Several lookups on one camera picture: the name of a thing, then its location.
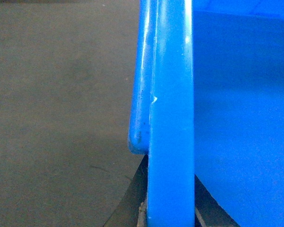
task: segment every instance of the blue tube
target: blue tube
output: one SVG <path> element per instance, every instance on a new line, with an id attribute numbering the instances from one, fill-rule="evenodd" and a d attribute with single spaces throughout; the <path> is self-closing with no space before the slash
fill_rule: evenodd
<path id="1" fill-rule="evenodd" d="M 192 1 L 158 0 L 151 80 L 149 227 L 194 226 Z"/>
<path id="2" fill-rule="evenodd" d="M 147 154 L 149 149 L 149 114 L 156 1 L 140 2 L 136 72 L 133 85 L 128 147 L 134 154 Z"/>

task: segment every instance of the blue plastic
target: blue plastic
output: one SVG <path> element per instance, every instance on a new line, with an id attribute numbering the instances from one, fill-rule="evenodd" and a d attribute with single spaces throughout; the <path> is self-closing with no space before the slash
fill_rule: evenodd
<path id="1" fill-rule="evenodd" d="M 194 84 L 190 0 L 160 0 L 151 82 L 149 227 L 194 225 Z"/>
<path id="2" fill-rule="evenodd" d="M 128 147 L 134 154 L 147 154 L 149 150 L 150 92 L 156 5 L 156 1 L 153 0 L 143 0 L 140 3 L 136 72 L 128 133 Z"/>
<path id="3" fill-rule="evenodd" d="M 156 9 L 157 42 L 139 96 L 137 69 L 129 138 L 132 152 L 149 150 L 151 227 L 192 226 L 194 216 L 193 85 L 177 52 L 184 2 L 141 1 Z M 194 9 L 195 173 L 240 226 L 284 227 L 284 0 L 195 0 Z"/>
<path id="4" fill-rule="evenodd" d="M 241 227 L 284 227 L 284 20 L 194 25 L 195 173 Z"/>

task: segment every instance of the blue plastic chair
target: blue plastic chair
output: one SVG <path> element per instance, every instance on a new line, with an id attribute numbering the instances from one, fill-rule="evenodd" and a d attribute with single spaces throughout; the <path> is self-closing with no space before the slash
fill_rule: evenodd
<path id="1" fill-rule="evenodd" d="M 149 155 L 148 225 L 193 226 L 195 167 L 240 226 L 284 227 L 284 0 L 191 2 L 141 1 L 129 148 Z"/>

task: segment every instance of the gray floor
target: gray floor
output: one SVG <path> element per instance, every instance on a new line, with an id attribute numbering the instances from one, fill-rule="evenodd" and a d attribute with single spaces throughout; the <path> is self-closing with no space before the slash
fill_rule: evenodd
<path id="1" fill-rule="evenodd" d="M 138 0 L 0 4 L 0 227 L 92 226 L 127 150 Z"/>

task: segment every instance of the plastic surface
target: plastic surface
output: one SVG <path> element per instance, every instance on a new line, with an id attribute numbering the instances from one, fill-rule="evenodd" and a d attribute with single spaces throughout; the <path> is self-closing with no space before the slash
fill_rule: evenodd
<path id="1" fill-rule="evenodd" d="M 156 1 L 151 0 L 140 2 L 136 72 L 128 133 L 128 147 L 134 154 L 147 154 L 149 150 L 150 92 L 156 5 Z"/>
<path id="2" fill-rule="evenodd" d="M 190 0 L 159 0 L 151 82 L 149 227 L 194 225 L 194 84 Z"/>
<path id="3" fill-rule="evenodd" d="M 162 27 L 155 58 L 148 56 L 152 104 L 140 114 L 150 116 L 151 137 L 140 150 L 150 146 L 148 221 L 177 226 L 193 217 L 186 190 L 193 140 L 181 134 L 191 133 L 193 95 L 183 87 L 190 82 L 177 55 L 183 8 L 154 2 L 158 13 L 150 21 Z M 240 226 L 284 227 L 284 1 L 196 0 L 194 8 L 195 172 Z M 180 213 L 174 204 L 187 209 Z"/>
<path id="4" fill-rule="evenodd" d="M 195 173 L 242 227 L 284 227 L 284 20 L 194 14 Z"/>

